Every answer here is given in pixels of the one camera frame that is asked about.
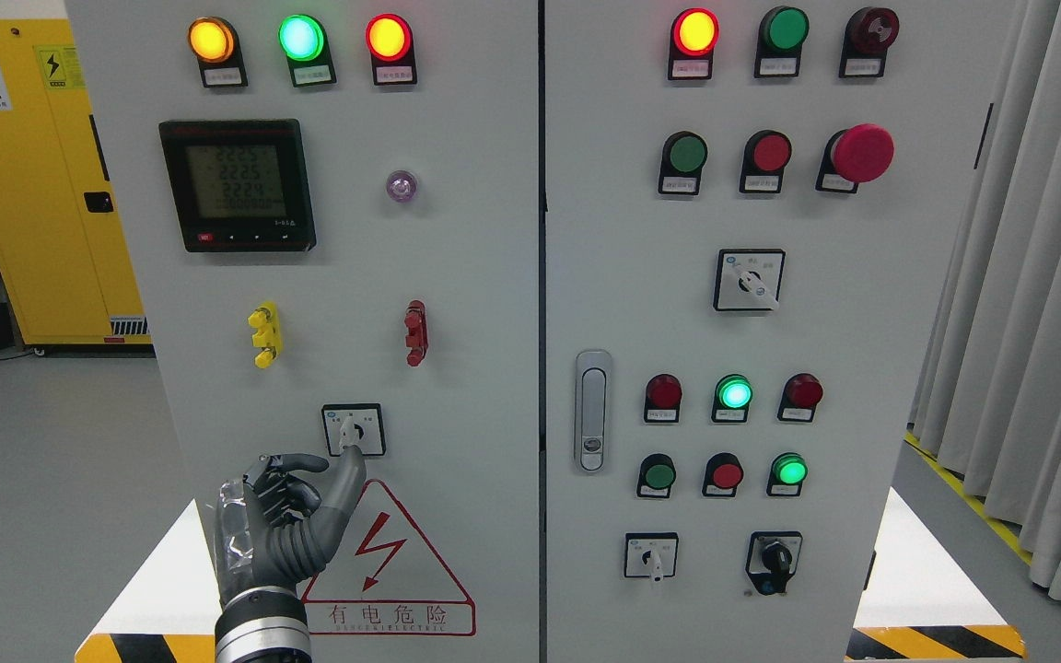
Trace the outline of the grey robotic humanoid hand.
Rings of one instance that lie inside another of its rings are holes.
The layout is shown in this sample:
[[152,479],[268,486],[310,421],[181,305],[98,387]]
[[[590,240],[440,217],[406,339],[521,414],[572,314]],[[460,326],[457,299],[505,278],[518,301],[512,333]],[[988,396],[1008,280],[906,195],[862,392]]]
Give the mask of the grey robotic humanoid hand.
[[365,456],[345,446],[336,463],[308,453],[260,456],[220,487],[212,561],[220,604],[255,587],[318,575],[335,558],[367,481]]

